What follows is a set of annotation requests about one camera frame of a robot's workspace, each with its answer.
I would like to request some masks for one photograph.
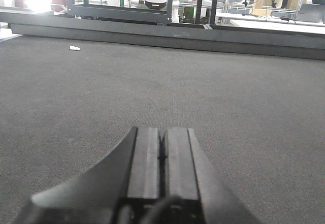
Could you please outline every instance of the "black cable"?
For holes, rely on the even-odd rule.
[[[141,224],[156,224],[161,214],[173,204],[181,204],[182,199],[179,196],[169,196],[158,201],[152,209],[144,216]]]
[[[252,13],[253,12],[253,4],[255,4],[258,1],[259,0],[256,0],[255,2],[253,2],[252,4],[250,4],[251,7],[252,7],[252,9],[251,9],[251,13],[247,14],[247,16],[253,16],[253,17],[261,18],[261,17],[259,17],[259,16],[257,16],[257,15],[255,15],[255,14]]]

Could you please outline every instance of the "cable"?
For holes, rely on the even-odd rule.
[[[281,17],[281,20],[282,20],[282,21],[287,21],[287,23],[286,23],[286,24],[289,24],[289,23],[290,23],[290,21],[293,21],[293,22],[295,23],[295,25],[297,25],[297,22],[296,22],[296,20],[294,20],[294,19],[291,19],[291,18],[288,18],[288,17]]]
[[[259,1],[259,0],[256,0],[256,1],[253,2],[252,4],[250,3],[252,9],[251,9],[251,13],[247,14],[247,16],[253,16],[253,17],[261,18],[261,17],[255,15],[255,14],[252,14],[252,12],[253,12],[253,4],[255,4],[255,3],[258,2],[258,1]]]
[[[159,221],[161,214],[173,204],[181,204],[182,199],[179,196],[169,196],[158,201],[152,209],[144,216],[141,224],[155,224]]]

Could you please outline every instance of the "white scrap of paper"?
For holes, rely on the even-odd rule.
[[[70,50],[80,50],[80,48],[79,47],[76,47],[76,46],[70,46]]]

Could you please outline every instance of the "white table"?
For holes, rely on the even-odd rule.
[[[18,37],[21,35],[15,35],[11,32],[11,29],[9,28],[1,28],[0,29],[0,42],[1,41],[5,41],[5,40],[9,40],[15,37]]]
[[[256,22],[256,21],[235,20],[235,19],[231,19],[230,23],[237,27],[294,31],[294,32],[304,32],[304,33],[314,33],[314,34],[324,34],[325,35],[325,25],[323,25],[323,26],[309,26],[309,25],[302,26],[301,24],[294,25],[294,24],[277,23],[277,22]]]
[[[0,28],[8,28],[8,24],[6,22],[0,22]]]
[[[252,15],[241,15],[241,14],[232,14],[232,13],[216,13],[216,18],[226,18],[231,20],[245,20],[245,21],[254,21],[254,22],[267,22],[267,23],[282,23],[282,24],[292,24],[294,26],[297,25],[303,25],[303,26],[313,26],[313,27],[325,27],[325,24],[322,22],[301,22],[301,21],[284,21],[281,20],[279,17],[255,17]]]

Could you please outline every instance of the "metal frame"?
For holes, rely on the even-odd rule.
[[[202,9],[202,1],[197,1],[197,11],[195,16],[195,24],[200,24],[200,17],[201,17],[201,9]],[[217,9],[218,0],[212,0],[211,3],[211,11],[210,11],[210,17],[209,17],[209,24],[214,25],[215,24],[215,14]]]
[[[68,14],[169,24],[172,20],[172,3],[173,0],[167,0],[166,11],[158,11],[150,9],[91,5],[89,4],[89,0],[84,0],[83,4],[76,5],[74,0],[68,0]]]
[[[157,26],[8,12],[0,12],[0,21],[10,23],[15,34],[32,36],[319,60],[325,57],[322,34],[182,23]]]

